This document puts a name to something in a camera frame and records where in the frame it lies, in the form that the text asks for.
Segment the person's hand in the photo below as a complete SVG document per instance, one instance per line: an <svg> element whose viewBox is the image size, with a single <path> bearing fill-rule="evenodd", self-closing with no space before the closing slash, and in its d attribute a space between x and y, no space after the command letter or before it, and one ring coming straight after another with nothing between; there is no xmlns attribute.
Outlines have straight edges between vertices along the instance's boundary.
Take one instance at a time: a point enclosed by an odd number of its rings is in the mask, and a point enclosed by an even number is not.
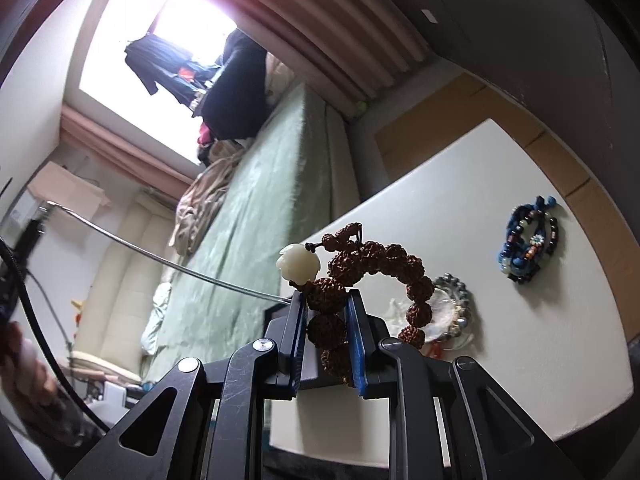
<svg viewBox="0 0 640 480"><path fill-rule="evenodd" d="M56 398L58 385L47 365L37 356L35 346L23 336L20 324L6 326L6 353L1 364L1 385L14 408L47 406Z"/></svg>

